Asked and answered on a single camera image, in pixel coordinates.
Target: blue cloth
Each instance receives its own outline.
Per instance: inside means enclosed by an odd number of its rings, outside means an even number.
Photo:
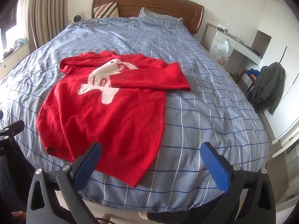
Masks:
[[[46,153],[36,129],[44,100],[65,75],[59,71],[61,59],[103,50],[178,61],[192,91],[167,91],[161,147],[136,188],[94,171],[80,192],[84,198],[116,209],[152,212],[205,204],[223,193],[200,157],[200,145],[206,141],[244,170],[258,171],[265,165],[268,141],[263,125],[228,73],[201,49],[182,23],[142,17],[90,19],[69,25],[0,81],[4,113],[0,125],[25,121],[17,140],[35,168],[57,170],[66,164]]]
[[[250,70],[246,71],[245,73],[246,73],[247,75],[253,74],[253,75],[255,75],[255,76],[258,76],[259,73],[260,73],[260,71],[258,71],[258,70],[254,70],[253,68],[251,68]]]

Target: screw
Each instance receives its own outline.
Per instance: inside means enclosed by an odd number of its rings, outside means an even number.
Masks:
[[[233,169],[236,170],[236,171],[240,171],[240,170],[241,170],[241,167],[240,167],[239,165],[235,164],[235,165],[233,166]]]
[[[262,169],[261,169],[261,172],[262,172],[263,174],[268,173],[268,171],[267,171],[265,168],[262,168]]]
[[[62,167],[62,170],[63,170],[63,171],[68,171],[68,170],[70,170],[70,168],[71,168],[71,166],[68,165],[68,164],[66,164],[66,165],[64,165],[64,166]]]
[[[35,171],[36,174],[40,174],[41,172],[42,172],[42,169],[41,169],[41,168],[38,168],[38,169]]]

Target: red sweater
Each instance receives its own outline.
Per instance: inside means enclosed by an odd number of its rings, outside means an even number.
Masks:
[[[47,153],[74,161],[100,142],[96,170],[136,187],[161,144],[165,90],[191,90],[179,64],[103,51],[65,58],[59,67],[66,75],[36,123]]]

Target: ribbed hem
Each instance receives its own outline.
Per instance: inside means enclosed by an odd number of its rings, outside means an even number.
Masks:
[[[135,188],[150,166],[138,166],[111,152],[103,153],[96,170],[115,177]]]
[[[61,129],[38,129],[38,132],[41,142],[49,155],[71,162],[76,159],[76,154],[68,147]],[[144,167],[138,166],[133,162],[133,160],[120,158],[112,152],[104,152],[95,170],[115,177],[135,188],[150,167],[150,164]]]
[[[46,127],[39,127],[37,125],[38,133],[41,138],[41,142],[49,155],[64,159],[66,161],[74,161],[70,149],[66,143],[63,131],[59,128],[53,130]]]

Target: white animal print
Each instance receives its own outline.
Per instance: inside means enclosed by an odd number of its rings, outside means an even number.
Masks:
[[[120,73],[122,70],[132,70],[138,69],[131,63],[122,62],[119,59],[113,59],[99,68],[92,71],[92,73],[87,78],[87,84],[82,84],[78,95],[89,92],[93,89],[98,89],[102,92],[101,102],[105,105],[110,104],[119,91],[119,88],[110,87],[109,75],[114,75]]]

